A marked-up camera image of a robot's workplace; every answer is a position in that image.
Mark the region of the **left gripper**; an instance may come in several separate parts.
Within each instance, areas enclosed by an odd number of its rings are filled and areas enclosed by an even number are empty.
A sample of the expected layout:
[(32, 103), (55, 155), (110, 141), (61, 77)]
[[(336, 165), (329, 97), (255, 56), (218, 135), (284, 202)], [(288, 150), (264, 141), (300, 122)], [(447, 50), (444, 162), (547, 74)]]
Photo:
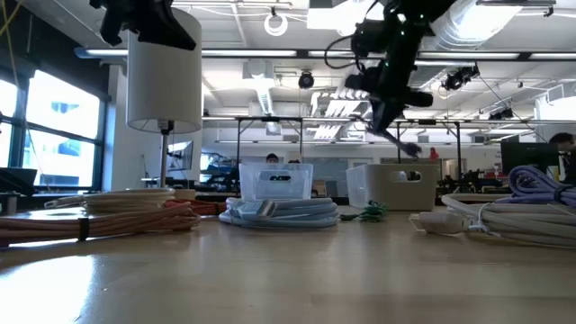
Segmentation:
[(177, 21), (171, 4), (149, 4), (149, 0), (89, 0), (94, 9), (104, 9), (100, 27), (103, 40), (122, 43), (120, 32), (129, 30), (138, 41), (181, 50), (194, 50), (196, 42)]

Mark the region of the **small grey metal post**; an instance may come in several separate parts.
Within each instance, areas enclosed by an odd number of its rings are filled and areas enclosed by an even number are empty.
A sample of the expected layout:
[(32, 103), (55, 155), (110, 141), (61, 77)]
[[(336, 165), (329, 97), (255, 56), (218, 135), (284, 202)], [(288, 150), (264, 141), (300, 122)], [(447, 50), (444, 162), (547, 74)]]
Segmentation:
[(0, 216), (16, 214), (17, 203), (20, 195), (18, 193), (0, 193)]

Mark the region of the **black metal table frame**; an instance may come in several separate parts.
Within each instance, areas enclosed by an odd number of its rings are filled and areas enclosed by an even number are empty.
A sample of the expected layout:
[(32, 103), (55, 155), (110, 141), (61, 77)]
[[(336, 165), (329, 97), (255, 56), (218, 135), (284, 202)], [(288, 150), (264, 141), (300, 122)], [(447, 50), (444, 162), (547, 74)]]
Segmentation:
[[(66, 198), (76, 196), (75, 193), (37, 193), (33, 196), (20, 196), (17, 201), (17, 206), (19, 209), (40, 209), (52, 200), (59, 198)], [(236, 198), (236, 195), (231, 193), (198, 193), (195, 197), (196, 200), (213, 202), (213, 203), (224, 203), (229, 197)]]

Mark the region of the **black computer monitor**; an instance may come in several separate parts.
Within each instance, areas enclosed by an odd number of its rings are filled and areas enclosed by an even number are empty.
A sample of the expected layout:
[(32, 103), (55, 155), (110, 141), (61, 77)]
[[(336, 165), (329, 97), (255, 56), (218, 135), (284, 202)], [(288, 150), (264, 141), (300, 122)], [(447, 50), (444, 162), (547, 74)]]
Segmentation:
[(547, 143), (502, 142), (500, 153), (505, 174), (520, 166), (535, 167), (543, 173), (560, 166), (559, 152)]

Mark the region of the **white plastic bin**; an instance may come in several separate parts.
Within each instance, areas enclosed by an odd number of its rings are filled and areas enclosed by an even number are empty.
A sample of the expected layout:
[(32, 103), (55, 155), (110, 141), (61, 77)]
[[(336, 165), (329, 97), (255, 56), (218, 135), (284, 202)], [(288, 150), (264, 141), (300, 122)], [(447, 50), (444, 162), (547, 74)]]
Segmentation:
[(436, 203), (437, 166), (366, 164), (346, 171), (349, 205), (386, 204), (395, 212), (429, 212)]

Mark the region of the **black metal station frame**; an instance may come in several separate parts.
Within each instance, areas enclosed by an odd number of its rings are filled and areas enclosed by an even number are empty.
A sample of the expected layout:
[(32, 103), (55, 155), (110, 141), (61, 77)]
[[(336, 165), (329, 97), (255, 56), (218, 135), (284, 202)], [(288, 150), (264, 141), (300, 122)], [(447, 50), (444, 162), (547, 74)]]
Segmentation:
[(276, 122), (282, 123), (286, 122), (292, 126), (292, 128), (296, 131), (299, 136), (299, 152), (301, 158), (303, 158), (303, 118), (302, 117), (286, 117), (286, 116), (273, 116), (273, 115), (264, 115), (264, 116), (237, 116), (234, 117), (233, 120), (237, 123), (237, 139), (236, 139), (236, 164), (240, 164), (240, 146), (241, 146), (241, 135), (242, 133), (249, 128), (254, 122)]
[(397, 120), (393, 124), (395, 125), (396, 135), (399, 139), (401, 137), (401, 125), (407, 124), (410, 128), (412, 124), (416, 123), (420, 126), (437, 126), (442, 125), (450, 134), (456, 138), (456, 152), (457, 152), (457, 166), (459, 173), (462, 172), (462, 141), (461, 141), (461, 122), (457, 120), (434, 120), (434, 119), (405, 119)]

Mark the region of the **wall mounted screen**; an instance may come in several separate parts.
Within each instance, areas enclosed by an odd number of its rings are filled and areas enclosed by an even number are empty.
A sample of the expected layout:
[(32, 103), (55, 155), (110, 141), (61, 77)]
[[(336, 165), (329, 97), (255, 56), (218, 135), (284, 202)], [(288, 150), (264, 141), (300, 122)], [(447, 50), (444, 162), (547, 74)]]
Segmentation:
[(166, 170), (185, 171), (192, 169), (194, 143), (192, 141), (170, 144), (167, 148)]

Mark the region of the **white ceiling light panel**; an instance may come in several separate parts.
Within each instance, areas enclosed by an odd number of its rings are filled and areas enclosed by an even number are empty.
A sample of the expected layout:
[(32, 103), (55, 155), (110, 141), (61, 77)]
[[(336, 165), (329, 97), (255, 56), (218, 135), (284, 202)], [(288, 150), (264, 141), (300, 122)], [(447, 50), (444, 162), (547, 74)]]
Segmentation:
[(382, 21), (388, 0), (309, 0), (306, 27), (348, 36), (365, 18)]

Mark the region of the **white cylinder shade table lamp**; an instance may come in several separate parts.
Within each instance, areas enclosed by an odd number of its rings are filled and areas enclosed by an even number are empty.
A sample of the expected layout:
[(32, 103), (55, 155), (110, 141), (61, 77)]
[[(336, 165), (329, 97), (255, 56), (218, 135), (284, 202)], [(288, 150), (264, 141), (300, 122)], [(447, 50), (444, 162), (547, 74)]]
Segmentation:
[(127, 59), (127, 125), (161, 136), (158, 186), (166, 187), (167, 141), (202, 128), (202, 26), (189, 13), (171, 8), (184, 33), (179, 46), (161, 45), (131, 33)]

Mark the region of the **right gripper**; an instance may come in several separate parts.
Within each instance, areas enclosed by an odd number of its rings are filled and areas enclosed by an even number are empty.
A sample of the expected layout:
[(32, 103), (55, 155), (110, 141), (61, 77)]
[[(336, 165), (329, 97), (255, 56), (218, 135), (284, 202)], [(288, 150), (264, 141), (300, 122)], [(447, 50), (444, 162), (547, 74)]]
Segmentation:
[(345, 80), (345, 87), (368, 93), (373, 112), (372, 122), (367, 128), (369, 133), (388, 140), (410, 157), (417, 157), (422, 152), (419, 145), (402, 142), (388, 132), (387, 128), (408, 106), (431, 106), (434, 101), (431, 93), (411, 88), (398, 77), (389, 75), (385, 62), (367, 67), (358, 74), (349, 75)]

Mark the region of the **large glass window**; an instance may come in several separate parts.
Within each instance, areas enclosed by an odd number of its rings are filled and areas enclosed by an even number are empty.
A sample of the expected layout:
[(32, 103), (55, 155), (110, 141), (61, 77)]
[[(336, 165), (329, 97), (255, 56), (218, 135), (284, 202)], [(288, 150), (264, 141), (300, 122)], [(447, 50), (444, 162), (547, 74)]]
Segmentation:
[(42, 190), (97, 189), (105, 103), (41, 70), (0, 71), (0, 167), (37, 172)]

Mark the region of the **clear plastic bin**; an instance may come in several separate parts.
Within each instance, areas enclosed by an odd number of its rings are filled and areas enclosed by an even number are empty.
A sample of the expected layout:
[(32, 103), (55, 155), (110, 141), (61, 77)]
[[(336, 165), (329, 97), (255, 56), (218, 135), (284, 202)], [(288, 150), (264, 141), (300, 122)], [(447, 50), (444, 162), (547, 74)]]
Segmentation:
[(244, 201), (310, 199), (312, 180), (312, 164), (239, 165), (240, 192)]

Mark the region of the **silver ventilation duct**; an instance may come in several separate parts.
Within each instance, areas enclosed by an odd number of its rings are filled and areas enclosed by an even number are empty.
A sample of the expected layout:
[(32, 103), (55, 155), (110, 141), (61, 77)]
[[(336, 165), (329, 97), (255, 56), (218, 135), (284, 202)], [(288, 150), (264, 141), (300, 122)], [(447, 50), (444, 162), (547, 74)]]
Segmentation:
[(425, 37), (424, 51), (475, 50), (499, 33), (521, 10), (517, 5), (478, 5), (457, 0), (431, 23), (434, 35)]

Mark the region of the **overhead light bar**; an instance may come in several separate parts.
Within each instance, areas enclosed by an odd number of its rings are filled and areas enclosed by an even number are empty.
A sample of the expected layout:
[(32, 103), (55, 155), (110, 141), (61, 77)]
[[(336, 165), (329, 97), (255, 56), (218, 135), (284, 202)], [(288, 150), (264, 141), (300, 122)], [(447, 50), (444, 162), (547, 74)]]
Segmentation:
[[(75, 54), (81, 59), (126, 58), (126, 49), (86, 49), (75, 48)], [(204, 49), (206, 59), (353, 59), (351, 50), (319, 49)], [(534, 62), (576, 62), (576, 51), (421, 51), (417, 60), (422, 61), (534, 61)]]

